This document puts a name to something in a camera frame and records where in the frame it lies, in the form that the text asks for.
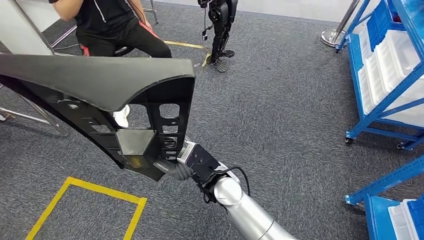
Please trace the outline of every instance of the metal pole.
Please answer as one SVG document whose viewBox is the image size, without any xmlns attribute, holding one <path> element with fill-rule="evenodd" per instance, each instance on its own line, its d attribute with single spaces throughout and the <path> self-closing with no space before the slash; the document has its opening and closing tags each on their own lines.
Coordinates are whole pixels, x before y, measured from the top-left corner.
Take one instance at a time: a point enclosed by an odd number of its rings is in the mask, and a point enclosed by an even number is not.
<svg viewBox="0 0 424 240">
<path fill-rule="evenodd" d="M 40 114 L 44 119 L 49 122 L 50 125 L 52 125 L 56 130 L 58 130 L 63 136 L 67 136 L 68 132 L 61 126 L 59 123 L 57 123 L 51 116 L 49 116 L 40 106 L 33 103 L 32 101 L 26 99 L 25 97 L 19 95 L 25 102 L 27 102 L 35 111 L 37 111 L 38 114 Z"/>
<path fill-rule="evenodd" d="M 331 29 L 325 30 L 321 33 L 321 41 L 325 45 L 328 45 L 328 46 L 334 48 L 342 41 L 342 39 L 346 35 L 346 32 L 343 31 L 343 29 L 346 27 L 346 24 L 348 23 L 352 14 L 354 14 L 354 11 L 357 8 L 359 2 L 360 2 L 360 0 L 353 0 L 352 1 L 349 9 L 347 10 L 346 14 L 344 15 L 344 17 L 341 20 L 340 24 L 338 25 L 337 29 L 331 28 Z"/>
<path fill-rule="evenodd" d="M 153 11 L 154 19 L 156 20 L 156 24 L 159 23 L 158 16 L 156 15 L 156 8 L 155 8 L 155 2 L 153 0 L 150 0 L 151 3 L 151 9 Z"/>
<path fill-rule="evenodd" d="M 65 32 L 62 36 L 60 36 L 56 41 L 54 41 L 51 44 L 51 47 L 54 48 L 56 45 L 58 45 L 60 42 L 62 42 L 67 36 L 69 36 L 73 31 L 77 29 L 77 25 L 73 26 L 71 29 L 69 29 L 67 32 Z"/>
<path fill-rule="evenodd" d="M 0 112 L 5 112 L 5 113 L 8 113 L 8 114 L 16 115 L 16 116 L 19 116 L 19 117 L 22 117 L 22 118 L 25 118 L 25 119 L 29 119 L 29 120 L 32 120 L 32 121 L 36 121 L 36 122 L 39 122 L 39 123 L 42 123 L 42 124 L 51 125 L 50 122 L 48 122 L 46 120 L 43 120 L 43 119 L 40 119 L 40 118 L 34 117 L 34 116 L 28 116 L 28 115 L 25 115 L 25 114 L 22 114 L 22 113 L 19 113 L 19 112 L 15 112 L 15 111 L 12 111 L 12 110 L 8 110 L 8 109 L 3 108 L 3 107 L 0 107 Z"/>
<path fill-rule="evenodd" d="M 22 9 L 21 5 L 17 2 L 17 0 L 11 0 L 11 2 L 16 6 L 17 10 L 23 15 L 23 17 L 26 19 L 26 21 L 29 23 L 31 28 L 37 33 L 41 41 L 44 43 L 44 45 L 50 50 L 51 54 L 55 52 L 53 50 L 53 47 L 50 45 L 49 41 L 43 36 L 43 34 L 40 32 L 37 25 L 31 20 L 31 18 L 25 13 L 24 9 Z"/>
<path fill-rule="evenodd" d="M 64 56 L 64 57 L 75 57 L 75 55 L 70 55 L 70 54 L 61 53 L 61 52 L 55 52 L 54 55 L 56 55 L 56 56 Z"/>
</svg>

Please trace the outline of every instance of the person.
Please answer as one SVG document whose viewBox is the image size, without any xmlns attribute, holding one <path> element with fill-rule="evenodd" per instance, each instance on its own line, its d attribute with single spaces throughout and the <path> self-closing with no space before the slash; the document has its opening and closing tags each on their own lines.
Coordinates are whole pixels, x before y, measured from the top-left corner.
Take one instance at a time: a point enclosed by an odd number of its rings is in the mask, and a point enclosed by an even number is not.
<svg viewBox="0 0 424 240">
<path fill-rule="evenodd" d="M 172 58 L 171 50 L 153 32 L 140 0 L 49 0 L 60 18 L 76 20 L 76 38 L 84 56 L 112 57 L 122 47 L 152 58 Z M 113 113 L 118 125 L 129 126 L 130 107 Z"/>
</svg>

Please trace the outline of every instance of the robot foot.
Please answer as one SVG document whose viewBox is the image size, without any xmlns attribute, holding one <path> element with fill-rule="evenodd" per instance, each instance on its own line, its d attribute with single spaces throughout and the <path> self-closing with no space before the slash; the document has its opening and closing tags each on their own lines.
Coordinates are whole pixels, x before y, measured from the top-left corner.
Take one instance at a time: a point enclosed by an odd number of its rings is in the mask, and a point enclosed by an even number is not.
<svg viewBox="0 0 424 240">
<path fill-rule="evenodd" d="M 236 53 L 232 50 L 225 50 L 219 54 L 220 57 L 232 58 Z"/>
<path fill-rule="evenodd" d="M 206 59 L 206 63 L 208 65 L 212 65 L 212 67 L 220 73 L 225 73 L 227 71 L 227 64 L 225 62 L 223 62 L 221 59 L 218 58 L 216 62 L 212 63 L 211 58 L 212 56 L 209 56 Z"/>
</svg>

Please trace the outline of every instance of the rectangular hole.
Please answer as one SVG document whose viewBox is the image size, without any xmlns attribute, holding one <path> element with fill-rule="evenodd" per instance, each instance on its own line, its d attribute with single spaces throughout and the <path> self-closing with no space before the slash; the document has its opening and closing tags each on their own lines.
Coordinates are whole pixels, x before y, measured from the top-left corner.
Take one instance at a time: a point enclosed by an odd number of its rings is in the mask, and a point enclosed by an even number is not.
<svg viewBox="0 0 424 240">
<path fill-rule="evenodd" d="M 162 126 L 162 130 L 164 133 L 176 134 L 178 133 L 178 126 Z"/>
<path fill-rule="evenodd" d="M 91 125 L 91 127 L 98 133 L 111 133 L 106 125 Z"/>
<path fill-rule="evenodd" d="M 144 105 L 130 104 L 129 115 L 127 117 L 129 127 L 134 129 L 150 129 L 149 115 Z"/>
<path fill-rule="evenodd" d="M 177 104 L 162 104 L 159 106 L 159 112 L 164 119 L 175 119 L 180 115 L 180 106 Z"/>
<path fill-rule="evenodd" d="M 167 136 L 165 137 L 165 148 L 174 149 L 177 147 L 177 137 Z"/>
</svg>

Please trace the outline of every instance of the cable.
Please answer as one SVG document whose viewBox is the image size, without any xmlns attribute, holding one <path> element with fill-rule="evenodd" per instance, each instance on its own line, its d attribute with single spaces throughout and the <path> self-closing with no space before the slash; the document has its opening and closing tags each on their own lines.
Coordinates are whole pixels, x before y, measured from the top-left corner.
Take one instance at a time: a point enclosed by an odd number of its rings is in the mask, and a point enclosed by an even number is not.
<svg viewBox="0 0 424 240">
<path fill-rule="evenodd" d="M 209 203 L 211 202 L 211 200 L 210 200 L 210 199 L 206 200 L 206 193 L 203 193 L 203 201 L 204 201 L 206 204 L 209 204 Z"/>
<path fill-rule="evenodd" d="M 211 169 L 211 171 L 213 172 L 213 173 L 215 173 L 215 174 L 225 174 L 225 173 L 227 173 L 227 172 L 229 172 L 229 171 L 231 171 L 231 170 L 234 170 L 234 169 L 238 169 L 238 170 L 240 170 L 240 172 L 243 174 L 243 176 L 244 176 L 244 179 L 246 179 L 246 185 L 247 185 L 247 195 L 250 197 L 251 196 L 251 186 L 249 185 L 249 180 L 248 180 L 248 176 L 246 175 L 246 173 L 245 173 L 245 171 L 240 167 L 240 166 L 232 166 L 232 167 L 230 167 L 230 168 L 228 168 L 228 169 L 225 169 L 225 170 L 214 170 L 214 169 Z"/>
<path fill-rule="evenodd" d="M 208 10 L 208 8 L 204 8 L 204 29 L 206 30 L 206 10 Z"/>
<path fill-rule="evenodd" d="M 70 48 L 77 47 L 77 46 L 79 46 L 79 44 L 74 44 L 74 45 L 65 46 L 65 47 L 57 47 L 57 48 L 53 48 L 53 50 L 70 49 Z"/>
</svg>

